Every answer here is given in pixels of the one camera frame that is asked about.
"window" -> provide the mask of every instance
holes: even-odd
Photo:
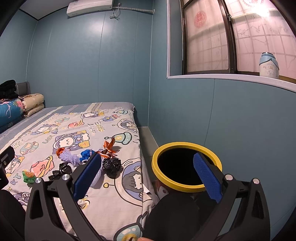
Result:
[[[281,79],[296,81],[296,38],[270,0],[181,0],[181,12],[184,74],[259,75],[270,52]]]

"window sill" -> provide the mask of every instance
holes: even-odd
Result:
[[[268,77],[246,75],[246,74],[187,74],[187,75],[176,75],[167,76],[168,79],[224,79],[224,80],[238,80],[247,81],[253,83],[259,83],[264,85],[270,85],[277,88],[289,90],[296,93],[296,84],[278,80]]]

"cartoon print bedding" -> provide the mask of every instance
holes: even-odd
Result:
[[[6,167],[9,184],[5,188],[26,209],[31,184],[23,182],[23,170],[47,181],[62,162],[56,155],[58,148],[80,154],[87,149],[102,149],[104,141],[112,137],[116,141],[114,149],[119,150],[117,158],[122,163],[119,177],[110,179],[102,175],[78,204],[104,240],[136,240],[154,206],[151,197],[155,193],[141,160],[139,131],[131,110],[115,108],[54,114],[24,131],[2,149],[11,145],[15,150],[15,158]],[[73,232],[59,199],[55,199],[55,203],[65,229]]]

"orange wrapper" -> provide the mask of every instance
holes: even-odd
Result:
[[[98,151],[98,153],[104,158],[113,158],[114,156],[116,156],[115,153],[119,151],[119,150],[117,151],[112,150],[114,143],[115,143],[114,137],[111,139],[110,143],[105,141],[103,145],[105,149],[102,151]]]
[[[57,149],[56,154],[57,154],[58,158],[59,158],[60,154],[61,154],[64,150],[65,150],[64,147],[60,147],[59,149]]]

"blue wall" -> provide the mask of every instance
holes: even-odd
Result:
[[[152,9],[153,0],[123,0],[123,7]],[[38,21],[29,55],[31,91],[46,107],[131,102],[147,126],[152,15],[121,10],[69,18],[66,8]]]
[[[37,20],[18,10],[0,37],[0,83],[26,81],[27,59]]]
[[[224,173],[259,178],[274,237],[296,203],[296,94],[243,81],[166,79],[166,1],[153,7],[148,126],[156,142],[206,146]]]

